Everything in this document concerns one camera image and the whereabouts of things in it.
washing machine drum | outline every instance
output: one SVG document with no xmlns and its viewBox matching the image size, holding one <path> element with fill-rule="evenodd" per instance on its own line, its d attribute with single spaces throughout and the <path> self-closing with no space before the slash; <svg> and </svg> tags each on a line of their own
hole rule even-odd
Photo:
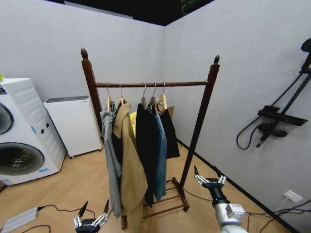
<svg viewBox="0 0 311 233">
<path fill-rule="evenodd" d="M 0 134 L 3 134 L 13 126 L 13 115 L 10 110 L 0 103 Z"/>
<path fill-rule="evenodd" d="M 37 148 L 23 143 L 0 143 L 0 174 L 24 175 L 38 170 L 44 156 Z"/>
</svg>

white washing machine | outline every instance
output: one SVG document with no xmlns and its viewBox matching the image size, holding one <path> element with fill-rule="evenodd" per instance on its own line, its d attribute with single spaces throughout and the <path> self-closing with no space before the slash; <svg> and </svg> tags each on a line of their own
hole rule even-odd
<svg viewBox="0 0 311 233">
<path fill-rule="evenodd" d="M 59 172 L 65 154 L 31 80 L 0 82 L 0 180 L 12 185 Z"/>
</svg>

light wood floor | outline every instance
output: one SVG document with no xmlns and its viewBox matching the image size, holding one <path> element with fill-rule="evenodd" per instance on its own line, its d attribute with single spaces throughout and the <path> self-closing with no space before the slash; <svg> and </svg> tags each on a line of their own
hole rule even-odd
<svg viewBox="0 0 311 233">
<path fill-rule="evenodd" d="M 184 161 L 187 155 L 185 148 L 180 149 L 181 157 L 168 160 L 167 178 L 175 176 L 180 180 Z M 191 169 L 186 180 L 185 189 L 201 197 L 208 197 L 208 192 L 202 188 L 193 178 L 193 165 L 196 165 L 200 174 L 205 177 L 217 177 L 213 170 L 202 163 L 196 157 L 193 158 Z M 263 212 L 246 196 L 236 190 L 232 185 L 226 183 L 223 188 L 224 194 L 232 203 L 240 203 L 249 212 Z M 175 190 L 168 191 L 167 197 L 176 195 Z M 35 181 L 22 183 L 7 187 L 0 193 L 0 226 L 6 219 L 19 214 L 34 206 L 55 204 L 58 208 L 77 209 L 88 200 L 88 208 L 95 211 L 96 215 L 102 213 L 104 205 L 109 198 L 108 173 L 106 169 L 104 151 L 91 152 L 77 156 L 70 160 L 64 160 L 62 170 L 54 175 Z M 218 224 L 206 211 L 204 201 L 186 193 L 190 209 L 184 212 L 178 209 L 172 212 L 155 216 L 143 221 L 143 233 L 216 233 L 219 231 Z M 144 212 L 151 213 L 167 206 L 180 203 L 175 199 L 159 203 L 152 209 Z M 206 202 L 207 209 L 215 217 L 210 202 Z M 49 224 L 52 233 L 73 233 L 72 218 L 74 213 L 57 212 L 52 207 L 47 207 L 39 212 L 38 219 L 28 225 L 14 231 L 20 233 L 34 225 Z M 254 221 L 261 228 L 268 218 L 254 216 Z M 243 226 L 246 228 L 247 217 L 243 217 Z M 37 228 L 30 233 L 47 233 L 47 228 Z M 121 218 L 116 220 L 113 214 L 107 224 L 101 229 L 102 233 L 120 233 Z M 256 227 L 250 222 L 250 233 L 256 233 Z M 263 233 L 288 232 L 276 221 L 272 222 Z"/>
</svg>

clothes rack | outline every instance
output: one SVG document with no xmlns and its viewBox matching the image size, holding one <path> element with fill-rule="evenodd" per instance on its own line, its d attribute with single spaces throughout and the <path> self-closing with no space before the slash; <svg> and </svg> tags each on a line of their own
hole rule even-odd
<svg viewBox="0 0 311 233">
<path fill-rule="evenodd" d="M 165 198 L 162 199 L 160 201 L 156 201 L 154 202 L 154 204 L 160 203 L 160 202 L 164 202 L 164 201 L 168 201 L 168 200 L 172 200 L 175 198 L 180 198 L 182 204 L 175 206 L 175 207 L 171 207 L 156 213 L 152 213 L 149 215 L 146 215 L 143 217 L 143 219 L 149 218 L 149 217 L 153 217 L 159 214 L 163 214 L 166 213 L 168 211 L 172 211 L 172 210 L 176 210 L 179 208 L 183 208 L 184 211 L 187 211 L 189 209 L 189 204 L 186 200 L 186 196 L 184 193 L 184 184 L 186 181 L 186 177 L 190 168 L 190 164 L 194 155 L 194 151 L 196 148 L 196 144 L 198 142 L 199 139 L 199 135 L 200 135 L 200 131 L 203 125 L 203 121 L 205 118 L 205 114 L 207 111 L 207 107 L 209 104 L 209 100 L 214 88 L 214 84 L 217 78 L 217 74 L 218 74 L 218 70 L 219 70 L 219 55 L 217 55 L 214 59 L 214 63 L 210 66 L 209 69 L 209 74 L 208 74 L 208 78 L 207 81 L 202 81 L 202 82 L 174 82 L 174 83 L 97 83 L 95 81 L 95 77 L 94 77 L 94 73 L 93 73 L 93 69 L 92 69 L 92 64 L 88 59 L 88 54 L 87 51 L 82 48 L 81 49 L 81 55 L 82 55 L 82 67 L 83 67 L 83 71 L 84 71 L 84 75 L 86 77 L 86 83 L 88 86 L 88 90 L 89 90 L 89 94 L 92 100 L 92 104 L 93 104 L 93 108 L 94 108 L 94 112 L 95 112 L 95 116 L 98 122 L 98 126 L 101 129 L 102 128 L 102 120 L 100 117 L 100 112 L 102 111 L 102 107 L 101 107 L 101 103 L 100 103 L 100 98 L 98 95 L 98 91 L 97 88 L 103 88 L 103 87 L 109 87 L 109 88 L 120 88 L 120 87 L 168 87 L 168 86 L 199 86 L 199 85 L 204 85 L 205 89 L 204 89 L 204 93 L 203 93 L 203 97 L 201 100 L 201 105 L 200 105 L 200 109 L 199 109 L 199 113 L 197 116 L 197 120 L 195 123 L 195 127 L 194 127 L 194 131 L 193 131 L 193 135 L 192 135 L 192 139 L 191 139 L 191 143 L 190 143 L 190 147 L 188 150 L 188 154 L 187 154 L 187 158 L 186 158 L 186 162 L 185 162 L 185 166 L 183 169 L 183 173 L 182 173 L 182 177 L 180 182 L 178 182 L 176 180 L 175 177 L 173 177 L 171 180 L 166 181 L 166 183 L 170 183 L 172 182 L 174 184 L 174 187 L 171 188 L 167 188 L 166 190 L 172 190 L 172 189 L 177 189 L 178 191 L 178 195 L 170 197 L 170 198 Z M 121 224 L 122 224 L 122 229 L 126 228 L 127 226 L 127 217 L 126 216 L 122 216 L 121 217 Z"/>
</svg>

beige coat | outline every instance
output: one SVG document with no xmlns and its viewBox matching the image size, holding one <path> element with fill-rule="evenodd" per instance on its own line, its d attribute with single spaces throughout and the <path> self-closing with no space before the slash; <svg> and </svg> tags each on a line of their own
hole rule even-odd
<svg viewBox="0 0 311 233">
<path fill-rule="evenodd" d="M 122 215 L 128 215 L 128 231 L 139 233 L 142 221 L 143 199 L 147 190 L 144 168 L 137 154 L 136 140 L 129 116 L 131 103 L 118 104 L 112 133 L 122 140 L 123 163 L 121 174 Z"/>
</svg>

